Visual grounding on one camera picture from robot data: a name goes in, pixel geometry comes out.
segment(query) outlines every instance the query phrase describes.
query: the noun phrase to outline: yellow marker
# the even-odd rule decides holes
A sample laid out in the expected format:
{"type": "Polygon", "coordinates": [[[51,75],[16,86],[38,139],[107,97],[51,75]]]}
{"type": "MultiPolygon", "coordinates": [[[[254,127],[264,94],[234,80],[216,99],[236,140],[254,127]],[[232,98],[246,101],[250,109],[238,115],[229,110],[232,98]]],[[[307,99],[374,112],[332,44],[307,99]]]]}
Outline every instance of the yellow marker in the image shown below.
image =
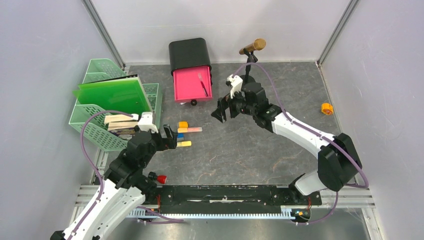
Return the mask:
{"type": "Polygon", "coordinates": [[[333,114],[333,106],[330,103],[323,103],[321,105],[321,112],[325,115],[333,114]]]}
{"type": "Polygon", "coordinates": [[[179,128],[188,128],[188,127],[189,127],[189,123],[188,123],[188,122],[186,122],[186,121],[180,121],[180,122],[178,123],[178,127],[179,127],[179,128]]]}
{"type": "Polygon", "coordinates": [[[201,127],[180,127],[178,128],[179,134],[185,134],[185,133],[198,133],[203,131],[201,127]]]}
{"type": "Polygon", "coordinates": [[[192,141],[180,141],[176,143],[176,147],[190,147],[192,145],[192,141]]]}

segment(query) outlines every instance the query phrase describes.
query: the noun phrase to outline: wooden cylinder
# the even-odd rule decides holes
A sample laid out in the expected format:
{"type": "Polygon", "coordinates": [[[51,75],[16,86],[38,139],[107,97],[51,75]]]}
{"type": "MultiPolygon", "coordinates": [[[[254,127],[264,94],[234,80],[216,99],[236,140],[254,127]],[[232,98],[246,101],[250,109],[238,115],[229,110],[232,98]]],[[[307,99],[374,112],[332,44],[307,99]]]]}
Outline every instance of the wooden cylinder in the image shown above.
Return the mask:
{"type": "Polygon", "coordinates": [[[267,41],[265,41],[265,39],[257,38],[253,43],[251,43],[251,44],[243,47],[242,49],[240,49],[240,51],[238,51],[238,53],[241,54],[241,55],[245,54],[243,49],[246,49],[249,53],[253,52],[253,51],[260,51],[260,50],[264,49],[266,45],[267,45],[267,41]]]}

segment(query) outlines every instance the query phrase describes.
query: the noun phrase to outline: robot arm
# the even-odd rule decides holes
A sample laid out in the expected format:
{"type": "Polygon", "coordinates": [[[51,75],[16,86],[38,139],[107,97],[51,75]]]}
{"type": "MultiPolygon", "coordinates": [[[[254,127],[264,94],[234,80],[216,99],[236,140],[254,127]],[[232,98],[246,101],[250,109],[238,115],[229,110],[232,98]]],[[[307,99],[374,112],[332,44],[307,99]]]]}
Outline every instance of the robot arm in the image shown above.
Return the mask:
{"type": "Polygon", "coordinates": [[[157,151],[177,147],[177,133],[169,125],[164,125],[166,138],[162,138],[153,124],[151,112],[141,115],[138,128],[135,136],[128,141],[127,148],[106,170],[100,198],[97,199],[98,195],[95,194],[79,217],[64,231],[56,231],[50,240],[107,239],[133,209],[153,197],[150,193],[156,189],[157,184],[151,176],[143,175],[143,169],[157,151]]]}
{"type": "Polygon", "coordinates": [[[343,154],[323,138],[333,140],[362,168],[348,135],[341,133],[334,136],[322,132],[283,112],[279,106],[269,103],[260,83],[246,83],[239,76],[231,75],[226,84],[231,88],[230,93],[219,98],[218,108],[211,114],[212,117],[224,123],[227,120],[226,109],[229,109],[231,118],[239,114],[250,115],[259,127],[292,140],[318,159],[317,171],[303,174],[289,185],[294,200],[327,188],[337,192],[358,172],[343,154]],[[319,133],[319,136],[307,129],[319,133]]]}

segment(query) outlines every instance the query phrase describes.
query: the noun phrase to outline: pink tray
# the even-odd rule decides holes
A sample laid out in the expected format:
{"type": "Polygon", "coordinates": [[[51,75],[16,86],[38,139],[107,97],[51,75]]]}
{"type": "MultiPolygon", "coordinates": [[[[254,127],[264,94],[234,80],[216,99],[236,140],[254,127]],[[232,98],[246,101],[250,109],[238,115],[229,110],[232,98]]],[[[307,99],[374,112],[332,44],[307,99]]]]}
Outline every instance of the pink tray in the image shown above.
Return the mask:
{"type": "Polygon", "coordinates": [[[196,66],[177,69],[173,72],[173,89],[175,102],[187,103],[191,100],[212,100],[211,70],[209,66],[196,66]]]}

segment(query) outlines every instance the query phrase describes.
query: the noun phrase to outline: green book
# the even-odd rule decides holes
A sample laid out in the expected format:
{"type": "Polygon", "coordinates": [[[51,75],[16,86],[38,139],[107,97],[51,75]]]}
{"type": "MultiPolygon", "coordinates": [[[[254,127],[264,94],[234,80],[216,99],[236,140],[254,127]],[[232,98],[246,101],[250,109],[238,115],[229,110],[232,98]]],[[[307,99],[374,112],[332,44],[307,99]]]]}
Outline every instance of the green book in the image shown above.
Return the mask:
{"type": "Polygon", "coordinates": [[[128,114],[152,112],[140,78],[120,77],[78,85],[72,93],[80,104],[95,104],[104,110],[128,114]]]}

